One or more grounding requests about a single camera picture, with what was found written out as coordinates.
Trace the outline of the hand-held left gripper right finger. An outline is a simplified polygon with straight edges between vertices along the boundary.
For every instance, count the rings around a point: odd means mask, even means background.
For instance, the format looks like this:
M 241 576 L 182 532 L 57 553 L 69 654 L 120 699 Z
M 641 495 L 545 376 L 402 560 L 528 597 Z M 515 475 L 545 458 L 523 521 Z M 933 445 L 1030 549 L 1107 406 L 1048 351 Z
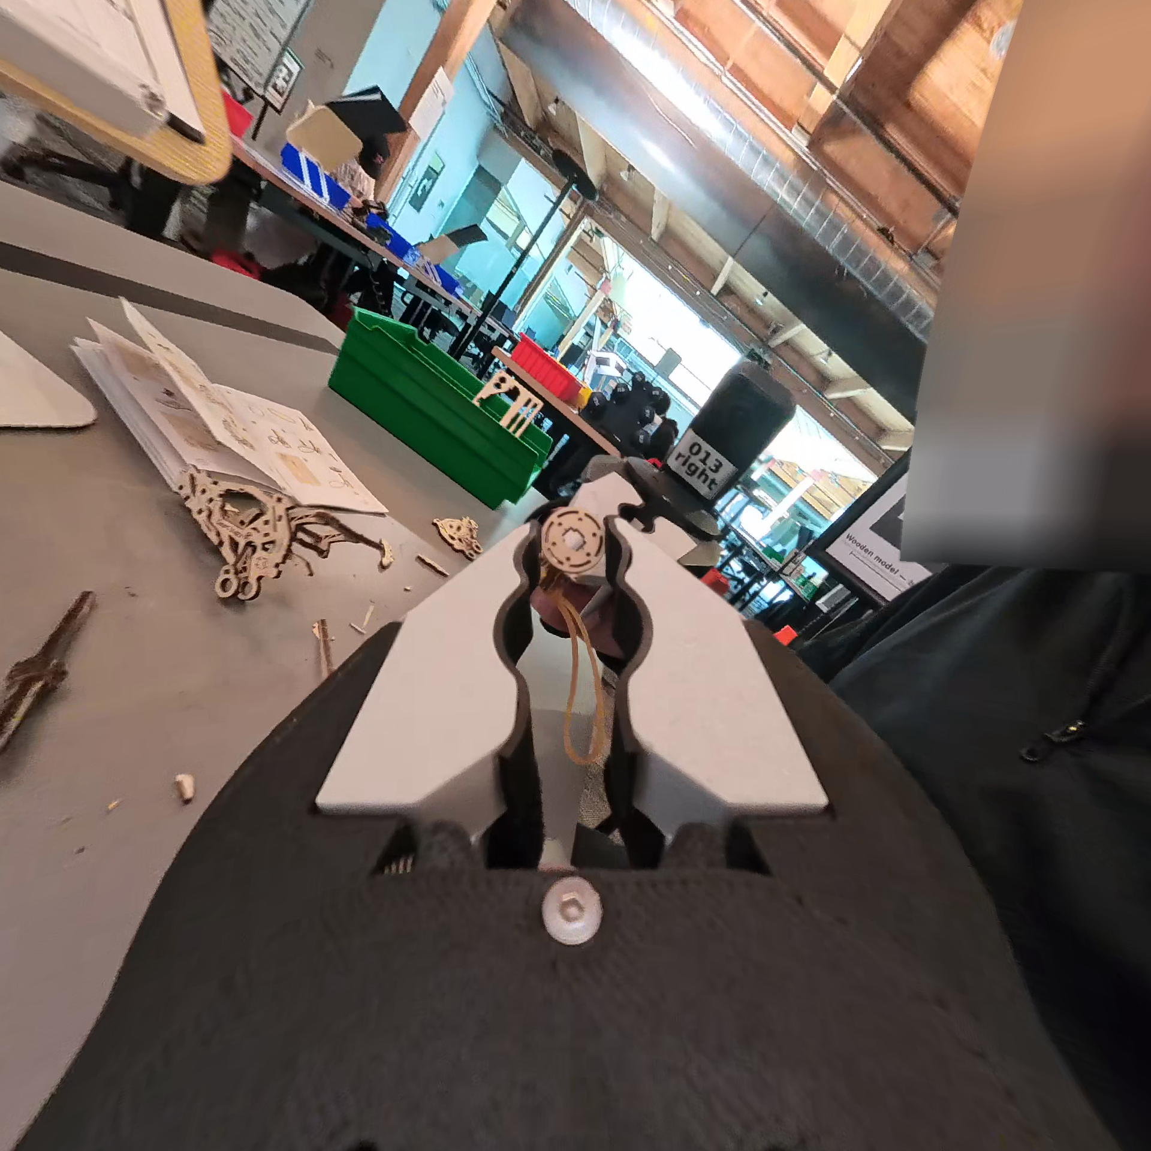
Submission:
M 744 619 L 624 520 L 605 531 L 624 665 L 604 783 L 624 851 L 661 854 L 689 825 L 826 814 Z

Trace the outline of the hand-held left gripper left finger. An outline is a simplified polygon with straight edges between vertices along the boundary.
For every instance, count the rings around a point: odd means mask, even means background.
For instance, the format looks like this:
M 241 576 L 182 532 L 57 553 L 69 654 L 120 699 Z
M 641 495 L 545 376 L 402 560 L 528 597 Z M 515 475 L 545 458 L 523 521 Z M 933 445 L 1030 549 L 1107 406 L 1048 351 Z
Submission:
M 527 523 L 406 614 L 315 797 L 317 813 L 398 816 L 542 846 L 519 669 L 538 577 L 539 525 Z

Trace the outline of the round wooden wheel disc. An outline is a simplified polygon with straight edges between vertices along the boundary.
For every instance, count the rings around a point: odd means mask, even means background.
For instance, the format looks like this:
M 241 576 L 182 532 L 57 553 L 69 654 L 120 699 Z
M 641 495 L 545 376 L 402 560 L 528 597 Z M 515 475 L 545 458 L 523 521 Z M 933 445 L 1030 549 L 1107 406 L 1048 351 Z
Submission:
M 542 523 L 541 560 L 570 579 L 583 577 L 596 569 L 604 549 L 601 520 L 582 509 L 554 509 Z

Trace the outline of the tan rubber band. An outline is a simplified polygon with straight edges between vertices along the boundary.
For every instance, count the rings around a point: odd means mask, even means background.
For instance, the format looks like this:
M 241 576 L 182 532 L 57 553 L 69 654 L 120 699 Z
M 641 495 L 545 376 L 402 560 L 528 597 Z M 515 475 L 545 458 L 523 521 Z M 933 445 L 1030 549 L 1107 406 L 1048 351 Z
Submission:
M 570 642 L 570 677 L 565 699 L 563 742 L 568 761 L 578 768 L 590 768 L 607 757 L 609 750 L 609 720 L 605 691 L 601 683 L 600 661 L 581 614 L 565 597 L 564 576 L 548 565 L 542 569 L 541 592 L 559 613 Z M 572 734 L 576 694 L 581 683 L 581 666 L 586 664 L 591 677 L 594 710 L 591 714 L 591 734 L 586 749 L 579 747 Z

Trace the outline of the wooden buggy model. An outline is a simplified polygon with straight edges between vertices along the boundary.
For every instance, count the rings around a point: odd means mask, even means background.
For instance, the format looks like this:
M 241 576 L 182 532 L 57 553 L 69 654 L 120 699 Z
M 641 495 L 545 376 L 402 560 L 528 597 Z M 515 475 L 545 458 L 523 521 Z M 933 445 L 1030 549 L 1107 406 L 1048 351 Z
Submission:
M 264 584 L 276 580 L 291 562 L 311 576 L 306 554 L 327 558 L 338 543 L 363 546 L 379 561 L 380 539 L 367 538 L 328 510 L 297 505 L 259 484 L 217 480 L 187 469 L 176 483 L 176 494 L 220 555 L 213 584 L 219 601 L 254 601 Z

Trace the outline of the person's right hand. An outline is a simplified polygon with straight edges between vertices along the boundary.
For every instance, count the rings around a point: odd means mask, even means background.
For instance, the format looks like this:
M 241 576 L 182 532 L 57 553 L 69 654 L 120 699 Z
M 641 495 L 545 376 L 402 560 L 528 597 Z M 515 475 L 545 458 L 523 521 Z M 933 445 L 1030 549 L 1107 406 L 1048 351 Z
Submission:
M 583 586 L 560 580 L 550 588 L 537 588 L 530 597 L 530 606 L 537 613 L 544 631 L 559 639 L 568 639 L 565 619 L 559 599 L 564 599 L 579 616 L 598 657 L 605 658 L 612 671 L 623 668 L 623 650 L 613 634 L 615 598 L 608 586 Z

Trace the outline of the black dumbbell rack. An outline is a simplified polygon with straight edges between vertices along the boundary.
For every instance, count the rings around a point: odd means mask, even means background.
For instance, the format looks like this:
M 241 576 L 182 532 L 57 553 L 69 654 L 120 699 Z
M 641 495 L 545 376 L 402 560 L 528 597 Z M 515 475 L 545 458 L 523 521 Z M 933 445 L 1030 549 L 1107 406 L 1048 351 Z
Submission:
M 622 457 L 661 466 L 681 432 L 670 417 L 671 397 L 641 372 L 619 379 L 608 391 L 591 392 L 582 416 Z

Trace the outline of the red plastic bin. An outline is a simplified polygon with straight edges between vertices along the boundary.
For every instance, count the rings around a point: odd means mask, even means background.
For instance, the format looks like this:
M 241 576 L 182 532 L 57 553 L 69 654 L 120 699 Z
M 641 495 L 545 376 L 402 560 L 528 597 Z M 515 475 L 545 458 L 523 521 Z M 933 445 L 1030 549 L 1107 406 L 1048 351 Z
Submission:
M 519 335 L 511 361 L 556 399 L 575 409 L 581 406 L 582 383 L 530 336 Z

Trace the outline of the framed marker sign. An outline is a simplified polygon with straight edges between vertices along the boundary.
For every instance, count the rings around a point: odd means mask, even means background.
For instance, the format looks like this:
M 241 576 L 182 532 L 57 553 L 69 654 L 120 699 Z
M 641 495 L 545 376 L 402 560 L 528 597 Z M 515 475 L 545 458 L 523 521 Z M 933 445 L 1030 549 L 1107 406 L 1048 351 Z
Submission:
M 901 558 L 909 462 L 905 454 L 886 469 L 807 550 L 807 558 L 875 608 L 945 569 Z

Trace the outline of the green plastic bin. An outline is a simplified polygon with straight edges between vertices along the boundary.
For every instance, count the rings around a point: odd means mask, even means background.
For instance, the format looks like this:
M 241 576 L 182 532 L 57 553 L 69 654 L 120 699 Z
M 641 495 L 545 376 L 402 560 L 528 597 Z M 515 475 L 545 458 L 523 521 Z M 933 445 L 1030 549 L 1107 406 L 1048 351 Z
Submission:
M 535 424 L 509 436 L 471 405 L 480 380 L 374 312 L 352 310 L 327 386 L 489 509 L 519 502 L 553 451 Z

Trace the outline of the open instruction booklet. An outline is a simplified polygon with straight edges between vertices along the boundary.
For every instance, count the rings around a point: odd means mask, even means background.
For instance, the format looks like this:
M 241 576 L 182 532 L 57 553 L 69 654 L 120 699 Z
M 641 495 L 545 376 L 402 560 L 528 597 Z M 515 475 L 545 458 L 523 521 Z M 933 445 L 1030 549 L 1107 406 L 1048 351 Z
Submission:
M 304 509 L 389 514 L 301 412 L 211 383 L 132 305 L 120 305 L 137 342 L 89 321 L 91 339 L 71 350 L 171 491 L 198 471 Z

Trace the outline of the dark wooden gear axle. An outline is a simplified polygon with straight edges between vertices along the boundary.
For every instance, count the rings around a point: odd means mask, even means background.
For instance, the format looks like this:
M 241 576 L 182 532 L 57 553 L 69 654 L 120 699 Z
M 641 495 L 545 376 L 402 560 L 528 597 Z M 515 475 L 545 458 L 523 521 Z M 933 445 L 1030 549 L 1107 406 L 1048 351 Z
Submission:
M 95 594 L 91 590 L 79 594 L 35 654 L 8 669 L 2 682 L 1 753 L 13 740 L 24 719 L 64 683 L 67 656 L 94 605 Z

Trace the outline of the white mat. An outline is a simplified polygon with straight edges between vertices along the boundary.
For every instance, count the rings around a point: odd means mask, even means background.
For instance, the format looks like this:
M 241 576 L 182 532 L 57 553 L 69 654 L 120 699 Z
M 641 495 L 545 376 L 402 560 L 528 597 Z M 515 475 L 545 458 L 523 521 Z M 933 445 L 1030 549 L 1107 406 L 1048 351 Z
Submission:
M 93 405 L 6 335 L 1 335 L 1 429 L 76 431 Z

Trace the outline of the leftover plywood sheet frame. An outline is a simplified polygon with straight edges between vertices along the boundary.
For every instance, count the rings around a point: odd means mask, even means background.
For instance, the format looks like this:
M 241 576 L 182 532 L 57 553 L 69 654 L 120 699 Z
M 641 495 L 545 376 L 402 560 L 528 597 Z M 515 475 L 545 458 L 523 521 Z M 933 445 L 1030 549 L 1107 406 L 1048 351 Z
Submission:
M 482 383 L 471 405 L 486 412 L 516 440 L 524 438 L 526 431 L 542 412 L 539 395 L 507 369 Z

